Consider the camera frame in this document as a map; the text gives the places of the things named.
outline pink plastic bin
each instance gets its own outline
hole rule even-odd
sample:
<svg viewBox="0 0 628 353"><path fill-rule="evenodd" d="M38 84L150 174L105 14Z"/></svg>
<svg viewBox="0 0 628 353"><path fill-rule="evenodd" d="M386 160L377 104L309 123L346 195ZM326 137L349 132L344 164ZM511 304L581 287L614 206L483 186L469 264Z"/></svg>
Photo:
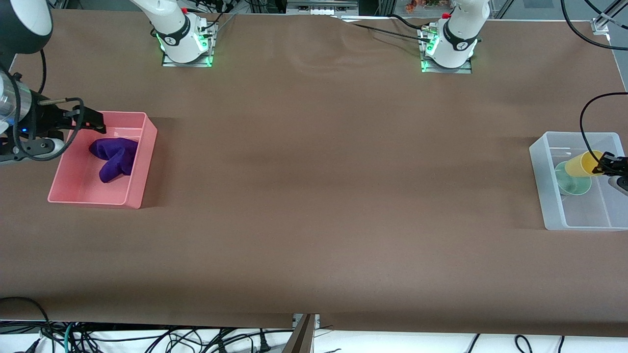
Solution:
<svg viewBox="0 0 628 353"><path fill-rule="evenodd" d="M61 155L48 201L103 209L138 209L142 205L148 169L153 157L157 128L142 112L101 112L107 134L80 130ZM103 183L98 172L106 161L96 158L89 146L101 138L127 138L137 141L131 175L121 175Z"/></svg>

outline clear plastic bin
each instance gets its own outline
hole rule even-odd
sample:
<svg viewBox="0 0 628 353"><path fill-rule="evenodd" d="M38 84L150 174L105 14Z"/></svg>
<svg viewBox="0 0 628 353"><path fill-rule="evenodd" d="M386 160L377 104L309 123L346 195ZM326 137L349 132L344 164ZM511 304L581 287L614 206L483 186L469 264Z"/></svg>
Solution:
<svg viewBox="0 0 628 353"><path fill-rule="evenodd" d="M593 149L624 156L616 133L587 133ZM628 197L609 185L608 176L595 176L584 195L563 196L554 168L562 161L585 152L580 133L548 131L530 146L536 187L545 228L551 231L628 230Z"/></svg>

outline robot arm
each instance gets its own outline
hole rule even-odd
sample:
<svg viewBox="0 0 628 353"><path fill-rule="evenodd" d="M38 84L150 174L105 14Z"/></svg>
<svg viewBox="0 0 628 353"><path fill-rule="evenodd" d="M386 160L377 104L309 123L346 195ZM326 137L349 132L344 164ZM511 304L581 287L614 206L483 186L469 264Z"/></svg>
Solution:
<svg viewBox="0 0 628 353"><path fill-rule="evenodd" d="M175 0L131 0L151 20L161 47L171 60L194 61L208 50L207 20L184 13ZM0 52L36 53L52 34L52 16L46 0L0 1ZM81 103L72 111L57 107L66 100L50 100L11 75L0 72L0 165L25 158L49 160L63 153L61 130L106 132L102 114Z"/></svg>
<svg viewBox="0 0 628 353"><path fill-rule="evenodd" d="M489 13L489 0L457 0L451 16L436 22L438 38L426 54L442 67L462 66L473 55Z"/></svg>
<svg viewBox="0 0 628 353"><path fill-rule="evenodd" d="M150 19L161 47L178 63L196 60L209 48L207 20L184 13L175 0L130 0Z"/></svg>

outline plastic cup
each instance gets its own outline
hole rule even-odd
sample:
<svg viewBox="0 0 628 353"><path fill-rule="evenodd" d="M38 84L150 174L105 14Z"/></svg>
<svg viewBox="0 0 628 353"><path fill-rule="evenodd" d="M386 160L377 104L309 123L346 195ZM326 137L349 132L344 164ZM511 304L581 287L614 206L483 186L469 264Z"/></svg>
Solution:
<svg viewBox="0 0 628 353"><path fill-rule="evenodd" d="M561 195L580 196L586 194L587 191L591 189L591 177L569 175L565 170L567 163L569 163L569 161L561 162L555 169L556 180L558 181L558 190Z"/></svg>
<svg viewBox="0 0 628 353"><path fill-rule="evenodd" d="M603 155L600 151L593 151L593 153L595 153L597 159L600 159ZM597 167L597 164L597 161L593 158L591 153L586 151L568 160L565 165L565 171L572 177L591 177L600 174L593 174L593 169Z"/></svg>

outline metal frame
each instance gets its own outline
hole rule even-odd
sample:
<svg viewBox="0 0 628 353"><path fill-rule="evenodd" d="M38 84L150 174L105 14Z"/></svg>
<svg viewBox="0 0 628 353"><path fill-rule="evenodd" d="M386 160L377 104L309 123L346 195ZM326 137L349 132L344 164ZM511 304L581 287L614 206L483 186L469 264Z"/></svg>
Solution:
<svg viewBox="0 0 628 353"><path fill-rule="evenodd" d="M504 18L504 15L506 14L506 11L508 11L508 9L510 9L512 3L514 3L514 0L507 0L504 3L504 5L502 6L502 8L499 9L497 14L493 15L493 18L497 18L497 19ZM491 8L495 9L495 2L493 0L491 0L490 4L491 4Z"/></svg>
<svg viewBox="0 0 628 353"><path fill-rule="evenodd" d="M288 0L286 14L322 14L326 16L358 16L358 0Z"/></svg>
<svg viewBox="0 0 628 353"><path fill-rule="evenodd" d="M315 314L303 314L281 353L311 353L316 326Z"/></svg>
<svg viewBox="0 0 628 353"><path fill-rule="evenodd" d="M48 4L54 9L65 9L68 6L68 0L47 0Z"/></svg>
<svg viewBox="0 0 628 353"><path fill-rule="evenodd" d="M615 0L606 10L597 15L596 18L591 20L591 28L593 33L597 36L606 35L609 33L609 22L615 22L614 18L619 14L626 6L628 6L628 0Z"/></svg>

